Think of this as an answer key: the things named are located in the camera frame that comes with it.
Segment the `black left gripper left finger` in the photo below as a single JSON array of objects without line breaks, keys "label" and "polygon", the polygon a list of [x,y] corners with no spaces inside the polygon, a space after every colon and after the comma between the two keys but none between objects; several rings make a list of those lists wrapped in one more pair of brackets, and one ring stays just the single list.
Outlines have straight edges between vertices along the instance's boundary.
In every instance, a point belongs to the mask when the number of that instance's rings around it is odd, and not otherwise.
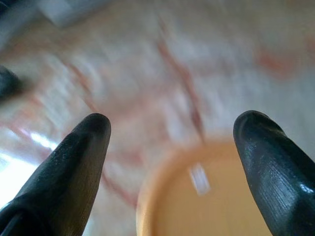
[{"label": "black left gripper left finger", "polygon": [[109,119],[85,117],[0,211],[3,236],[80,236],[98,192]]}]

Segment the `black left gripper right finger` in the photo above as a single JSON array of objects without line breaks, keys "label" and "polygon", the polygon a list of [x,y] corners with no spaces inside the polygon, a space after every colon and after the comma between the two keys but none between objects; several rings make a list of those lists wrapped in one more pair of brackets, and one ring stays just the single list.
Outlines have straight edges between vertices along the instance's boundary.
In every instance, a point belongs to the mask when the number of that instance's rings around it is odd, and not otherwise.
[{"label": "black left gripper right finger", "polygon": [[315,234],[315,164],[268,116],[239,115],[234,142],[256,205],[274,236]]}]

